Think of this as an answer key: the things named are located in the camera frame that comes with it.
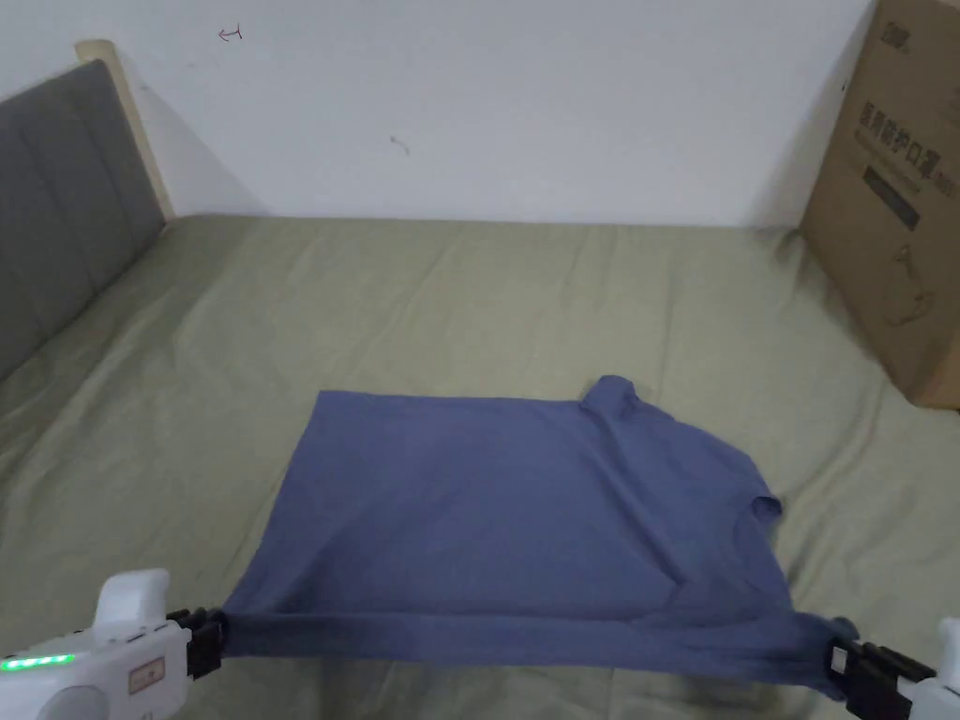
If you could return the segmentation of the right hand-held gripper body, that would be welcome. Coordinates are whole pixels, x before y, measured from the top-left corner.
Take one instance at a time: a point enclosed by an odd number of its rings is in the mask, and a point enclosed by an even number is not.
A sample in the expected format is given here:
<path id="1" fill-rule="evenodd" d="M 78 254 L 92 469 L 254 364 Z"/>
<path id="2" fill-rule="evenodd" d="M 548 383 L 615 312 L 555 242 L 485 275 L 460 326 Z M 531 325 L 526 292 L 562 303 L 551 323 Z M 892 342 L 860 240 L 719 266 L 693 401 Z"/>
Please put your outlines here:
<path id="1" fill-rule="evenodd" d="M 897 692 L 910 702 L 907 719 L 959 718 L 959 619 L 946 618 L 938 627 L 943 653 L 931 678 L 897 680 Z"/>

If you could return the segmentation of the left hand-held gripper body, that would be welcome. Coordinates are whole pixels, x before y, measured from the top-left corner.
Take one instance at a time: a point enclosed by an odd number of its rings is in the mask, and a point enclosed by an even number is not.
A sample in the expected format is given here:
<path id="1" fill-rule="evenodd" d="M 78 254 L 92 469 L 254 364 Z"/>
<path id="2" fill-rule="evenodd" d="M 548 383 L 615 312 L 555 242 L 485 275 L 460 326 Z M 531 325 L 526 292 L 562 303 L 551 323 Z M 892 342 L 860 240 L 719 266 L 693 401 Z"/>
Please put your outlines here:
<path id="1" fill-rule="evenodd" d="M 91 626 L 2 658 L 4 719 L 169 719 L 187 703 L 189 631 L 165 569 L 110 577 Z"/>

